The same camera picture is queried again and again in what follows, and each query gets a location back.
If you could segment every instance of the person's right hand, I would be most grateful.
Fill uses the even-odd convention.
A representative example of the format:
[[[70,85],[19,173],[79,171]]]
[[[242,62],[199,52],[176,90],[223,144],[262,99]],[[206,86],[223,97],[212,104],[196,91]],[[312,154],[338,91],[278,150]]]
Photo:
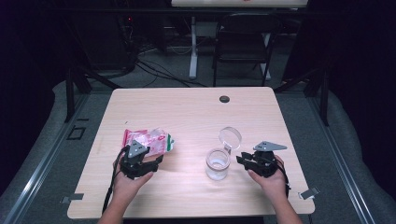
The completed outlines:
[[[280,167],[284,167],[283,161],[275,155],[278,160],[277,164]],[[250,177],[256,181],[261,187],[264,195],[273,202],[275,199],[286,198],[286,183],[285,176],[283,176],[282,172],[277,169],[276,172],[269,176],[263,177],[256,174],[252,170],[247,171]]]

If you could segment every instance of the person's left hand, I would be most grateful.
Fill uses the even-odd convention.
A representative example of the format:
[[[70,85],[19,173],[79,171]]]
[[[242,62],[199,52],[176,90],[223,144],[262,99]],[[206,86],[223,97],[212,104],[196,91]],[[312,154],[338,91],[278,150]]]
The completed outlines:
[[[146,184],[153,176],[153,172],[149,172],[135,180],[124,175],[120,172],[120,162],[117,165],[116,178],[114,179],[113,199],[122,205],[128,206],[128,204],[134,199],[139,189]]]

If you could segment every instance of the clear plastic cup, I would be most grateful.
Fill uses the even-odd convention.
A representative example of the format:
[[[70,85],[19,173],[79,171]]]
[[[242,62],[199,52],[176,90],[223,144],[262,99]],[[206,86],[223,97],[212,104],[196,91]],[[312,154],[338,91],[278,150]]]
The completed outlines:
[[[206,155],[206,173],[213,180],[227,176],[231,151],[241,147],[242,136],[235,128],[226,127],[220,131],[219,140],[224,148],[212,149]]]
[[[211,179],[224,179],[230,166],[230,155],[223,148],[212,149],[207,153],[206,165],[206,173]]]

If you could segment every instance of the metal bracket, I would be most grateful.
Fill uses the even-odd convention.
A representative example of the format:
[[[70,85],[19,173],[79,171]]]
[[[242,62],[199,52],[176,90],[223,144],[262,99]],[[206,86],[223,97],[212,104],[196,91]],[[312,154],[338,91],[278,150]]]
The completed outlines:
[[[278,145],[275,143],[271,143],[271,142],[262,141],[257,146],[255,146],[253,149],[257,150],[257,151],[274,151],[274,150],[287,149],[287,147]]]
[[[61,203],[71,203],[74,200],[82,200],[84,194],[71,194],[69,197],[63,196],[61,199]]]
[[[319,194],[320,193],[320,191],[317,189],[317,187],[314,187],[314,188],[312,188],[312,189],[309,189],[309,190],[307,190],[307,191],[304,191],[303,193],[298,193],[298,196],[300,197],[300,198],[302,198],[302,199],[308,199],[308,198],[310,198],[310,199],[314,199],[315,198],[315,195],[317,195],[317,194]]]
[[[131,144],[131,148],[129,149],[128,153],[128,158],[133,158],[137,155],[142,154],[143,152],[146,152],[147,149],[145,146],[134,140]]]

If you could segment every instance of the black curtain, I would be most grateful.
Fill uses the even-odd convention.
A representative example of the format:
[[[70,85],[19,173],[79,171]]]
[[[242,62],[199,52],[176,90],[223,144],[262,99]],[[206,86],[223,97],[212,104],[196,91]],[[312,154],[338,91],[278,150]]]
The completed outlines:
[[[308,11],[339,18],[303,21],[284,79],[323,64],[361,142],[377,184],[396,199],[396,17],[394,1],[310,0]]]
[[[49,117],[54,103],[52,88],[64,80],[72,66],[89,67],[64,18],[44,14],[42,4],[47,3],[21,0],[0,5],[1,193]]]

